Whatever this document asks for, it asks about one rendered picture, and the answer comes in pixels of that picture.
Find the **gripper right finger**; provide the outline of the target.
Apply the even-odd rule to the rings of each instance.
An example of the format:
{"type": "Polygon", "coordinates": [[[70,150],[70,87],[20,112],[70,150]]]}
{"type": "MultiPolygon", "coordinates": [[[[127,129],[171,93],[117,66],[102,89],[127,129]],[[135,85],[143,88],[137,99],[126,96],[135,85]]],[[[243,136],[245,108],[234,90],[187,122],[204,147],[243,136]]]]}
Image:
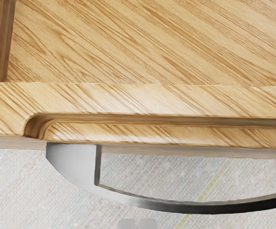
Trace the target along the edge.
{"type": "Polygon", "coordinates": [[[141,219],[140,229],[157,229],[157,222],[155,219],[151,218],[141,219]]]}

